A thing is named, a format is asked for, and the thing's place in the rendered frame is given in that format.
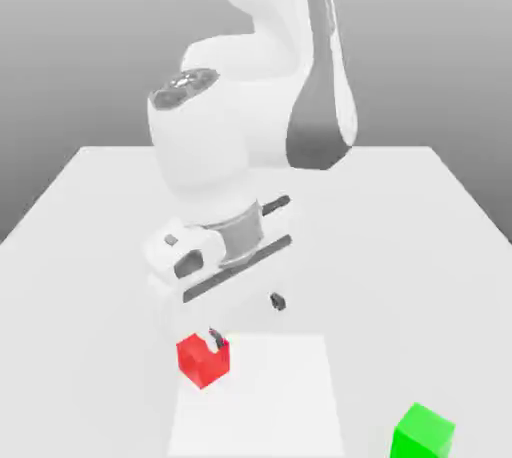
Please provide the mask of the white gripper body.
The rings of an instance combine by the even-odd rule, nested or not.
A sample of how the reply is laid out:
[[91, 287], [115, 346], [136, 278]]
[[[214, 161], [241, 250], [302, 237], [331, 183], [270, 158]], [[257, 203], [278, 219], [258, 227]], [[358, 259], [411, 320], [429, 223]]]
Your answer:
[[228, 326], [230, 318], [254, 299], [278, 292], [286, 299], [286, 251], [292, 237], [285, 235], [259, 249], [246, 263], [197, 272], [169, 280], [150, 273], [148, 286], [154, 292], [163, 321], [170, 326]]

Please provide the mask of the small red cube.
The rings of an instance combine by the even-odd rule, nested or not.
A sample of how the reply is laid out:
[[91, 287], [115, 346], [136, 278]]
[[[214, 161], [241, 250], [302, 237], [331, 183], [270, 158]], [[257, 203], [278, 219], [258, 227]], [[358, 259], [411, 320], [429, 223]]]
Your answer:
[[220, 348], [213, 352], [196, 333], [176, 344], [179, 370], [199, 389], [209, 386], [230, 370], [230, 343], [221, 338]]

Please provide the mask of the small green cube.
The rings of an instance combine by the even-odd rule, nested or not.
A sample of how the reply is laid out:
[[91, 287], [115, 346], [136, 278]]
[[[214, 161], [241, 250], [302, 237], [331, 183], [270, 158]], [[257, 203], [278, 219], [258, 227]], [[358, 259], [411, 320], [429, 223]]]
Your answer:
[[449, 458], [456, 425], [414, 403], [396, 425], [390, 458]]

